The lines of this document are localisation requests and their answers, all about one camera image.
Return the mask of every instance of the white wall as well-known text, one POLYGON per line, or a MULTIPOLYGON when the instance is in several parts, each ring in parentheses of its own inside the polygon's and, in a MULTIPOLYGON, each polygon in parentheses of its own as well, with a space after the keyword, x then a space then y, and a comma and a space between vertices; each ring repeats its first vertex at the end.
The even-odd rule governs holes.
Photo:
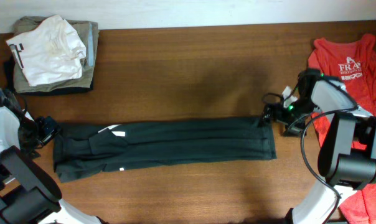
POLYGON ((376 19, 376 0, 0 0, 0 33, 54 14, 100 29, 354 21, 376 19))

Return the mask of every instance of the white tag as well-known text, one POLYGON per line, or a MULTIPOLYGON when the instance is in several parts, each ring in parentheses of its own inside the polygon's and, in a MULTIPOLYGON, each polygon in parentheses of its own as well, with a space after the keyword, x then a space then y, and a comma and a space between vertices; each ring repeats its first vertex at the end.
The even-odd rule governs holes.
POLYGON ((26 111, 25 117, 27 119, 30 119, 30 120, 34 121, 34 119, 32 118, 31 114, 29 112, 27 112, 27 111, 26 111))
POLYGON ((106 127, 106 128, 108 128, 109 130, 112 130, 113 128, 115 128, 115 127, 117 127, 117 126, 119 126, 119 125, 120 125, 120 124, 114 124, 114 125, 108 126, 108 127, 106 127))
MULTIPOLYGON (((286 88, 282 92, 283 98, 286 99, 286 97, 288 97, 291 92, 292 92, 292 89, 289 86, 286 86, 286 88)), ((298 100, 297 97, 291 96, 289 99, 283 102, 283 107, 287 108, 291 103, 295 102, 296 100, 298 100)))
POLYGON ((115 136, 126 137, 126 132, 125 132, 125 131, 112 131, 112 133, 113 133, 115 136))

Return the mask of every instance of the black fabric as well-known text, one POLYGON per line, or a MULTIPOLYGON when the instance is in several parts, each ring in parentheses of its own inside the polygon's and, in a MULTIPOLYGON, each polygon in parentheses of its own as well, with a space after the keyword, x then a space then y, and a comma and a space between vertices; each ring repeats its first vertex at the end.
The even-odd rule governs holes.
POLYGON ((120 168, 276 159, 272 128, 258 127, 258 122, 256 117, 143 122, 112 130, 61 124, 63 131, 54 144, 54 170, 61 182, 68 182, 120 168), (124 131, 126 136, 112 131, 124 131))
MULTIPOLYGON (((14 58, 11 56, 8 61, 3 63, 4 73, 7 80, 7 89, 15 92, 14 88, 14 67, 15 61, 14 58)), ((36 91, 31 93, 19 93, 21 95, 30 95, 30 96, 55 96, 55 95, 67 95, 67 94, 75 94, 75 93, 86 93, 89 91, 94 90, 94 77, 91 81, 89 88, 84 87, 65 87, 65 88, 58 88, 54 89, 50 92, 43 92, 43 91, 36 91)))

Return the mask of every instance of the cable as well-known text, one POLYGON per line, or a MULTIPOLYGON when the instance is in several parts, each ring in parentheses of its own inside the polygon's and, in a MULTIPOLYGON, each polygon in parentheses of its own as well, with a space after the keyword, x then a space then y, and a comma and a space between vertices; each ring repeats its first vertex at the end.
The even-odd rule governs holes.
POLYGON ((278 97, 281 98, 281 104, 283 105, 283 103, 284 103, 287 99, 291 98, 291 97, 293 96, 294 92, 296 92, 296 90, 299 88, 299 83, 300 83, 300 81, 301 81, 304 77, 313 76, 313 75, 316 75, 316 74, 304 74, 304 75, 300 76, 299 79, 298 79, 298 82, 297 82, 296 85, 294 86, 293 90, 290 92, 290 94, 289 94, 286 98, 284 98, 282 95, 279 95, 279 94, 277 94, 277 93, 267 93, 267 94, 265 94, 265 95, 263 96, 263 98, 266 97, 266 96, 268 96, 268 95, 278 96, 278 97))
POLYGON ((289 98, 291 98, 291 97, 293 96, 293 94, 294 94, 294 92, 297 90, 298 86, 299 86, 299 82, 297 82, 296 86, 293 88, 293 90, 291 91, 291 93, 289 94, 289 96, 287 96, 286 98, 284 98, 283 95, 280 95, 280 94, 277 94, 277 93, 266 93, 266 94, 263 95, 263 97, 261 97, 261 101, 262 101, 264 104, 267 104, 267 105, 272 105, 272 104, 282 104, 282 105, 283 105, 283 103, 284 103, 287 99, 289 99, 289 98), (277 96, 277 97, 280 98, 281 101, 280 101, 279 103, 269 103, 269 102, 265 101, 265 98, 266 98, 267 96, 277 96))
POLYGON ((310 171, 310 173, 318 180, 320 181, 320 183, 322 183, 323 185, 325 185, 327 188, 331 189, 335 195, 336 195, 336 201, 335 201, 335 205, 333 207, 333 209, 331 210, 331 212, 329 213, 329 215, 327 216, 327 218, 325 219, 324 223, 326 223, 330 218, 331 216, 333 215, 333 213, 336 211, 336 209, 338 208, 339 206, 339 202, 340 202, 340 199, 342 198, 340 196, 340 193, 334 188, 332 187, 331 185, 329 185, 324 179, 322 179, 321 176, 319 176, 318 174, 315 173, 315 171, 313 170, 313 168, 310 166, 308 160, 307 160, 307 157, 306 157, 306 151, 304 150, 304 137, 306 135, 306 131, 308 129, 308 127, 310 127, 311 124, 313 124, 313 122, 319 118, 322 118, 324 116, 327 116, 327 115, 330 115, 330 114, 335 114, 337 112, 349 112, 349 111, 354 111, 358 108, 358 106, 354 106, 353 108, 349 108, 349 109, 341 109, 341 110, 333 110, 333 111, 328 111, 328 112, 325 112, 325 113, 322 113, 320 115, 317 115, 316 117, 314 117, 313 119, 311 119, 307 124, 306 124, 306 127, 303 129, 302 133, 301 133, 301 137, 300 137, 300 148, 301 148, 301 155, 303 157, 303 161, 307 167, 307 169, 310 171))
POLYGON ((287 128, 286 128, 286 130, 290 130, 291 128, 293 128, 293 126, 297 123, 297 122, 299 122, 299 121, 301 121, 302 119, 305 119, 305 118, 307 118, 308 116, 310 116, 310 115, 312 115, 312 113, 308 113, 308 114, 303 114, 303 115, 301 115, 298 119, 296 119, 296 120, 294 120, 287 128))
POLYGON ((21 97, 22 100, 24 101, 24 105, 25 105, 25 107, 24 107, 24 110, 23 110, 23 114, 25 115, 26 112, 27 112, 27 101, 26 101, 26 98, 25 98, 24 96, 22 96, 21 94, 17 93, 16 91, 13 92, 13 94, 15 94, 15 95, 21 97))

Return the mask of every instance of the clothing label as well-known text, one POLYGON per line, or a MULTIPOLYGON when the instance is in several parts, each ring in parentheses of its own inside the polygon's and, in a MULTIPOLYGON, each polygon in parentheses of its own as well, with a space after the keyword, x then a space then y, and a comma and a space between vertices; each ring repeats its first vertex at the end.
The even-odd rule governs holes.
MULTIPOLYGON (((292 93, 292 88, 290 88, 290 86, 286 86, 286 88, 282 92, 282 96, 284 99, 286 99, 286 97, 288 97, 291 93, 292 93)), ((283 107, 287 108, 291 103, 297 100, 298 100, 297 97, 291 96, 290 98, 288 98, 287 100, 283 102, 283 107)))
POLYGON ((113 133, 115 136, 126 137, 126 132, 125 132, 125 131, 112 131, 112 133, 113 133))
POLYGON ((114 124, 114 125, 108 126, 108 127, 106 127, 106 128, 108 128, 109 130, 112 130, 113 128, 115 128, 115 127, 117 127, 117 126, 119 126, 119 125, 120 125, 120 124, 114 124))
POLYGON ((342 80, 353 80, 362 77, 362 68, 360 62, 355 62, 354 59, 347 57, 347 63, 339 64, 339 71, 342 75, 342 80))

